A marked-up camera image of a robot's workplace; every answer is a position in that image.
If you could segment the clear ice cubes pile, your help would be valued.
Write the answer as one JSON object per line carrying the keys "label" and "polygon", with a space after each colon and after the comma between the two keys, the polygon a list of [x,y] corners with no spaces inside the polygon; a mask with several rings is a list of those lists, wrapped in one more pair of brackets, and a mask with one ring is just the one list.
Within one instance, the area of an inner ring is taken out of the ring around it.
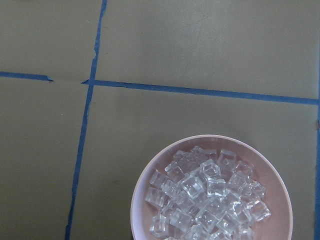
{"label": "clear ice cubes pile", "polygon": [[157,213],[149,233],[160,240],[251,240],[271,216],[254,166],[225,149],[177,151],[155,170],[145,201]]}

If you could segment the pink bowl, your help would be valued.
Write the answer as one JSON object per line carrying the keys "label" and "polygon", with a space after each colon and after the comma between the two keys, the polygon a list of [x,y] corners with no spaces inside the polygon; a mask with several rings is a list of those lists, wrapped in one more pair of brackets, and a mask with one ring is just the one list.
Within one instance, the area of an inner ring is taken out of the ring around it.
{"label": "pink bowl", "polygon": [[150,222],[157,214],[155,207],[145,201],[149,180],[155,170],[164,172],[173,155],[181,150],[189,152],[194,146],[206,150],[229,150],[254,167],[253,179],[265,188],[263,201],[271,215],[255,223],[252,228],[255,240],[289,240],[293,232],[293,211],[287,188],[273,165],[257,150],[237,139],[222,135],[195,135],[178,140],[155,155],[142,171],[133,191],[130,207],[130,224],[135,240],[153,240]]}

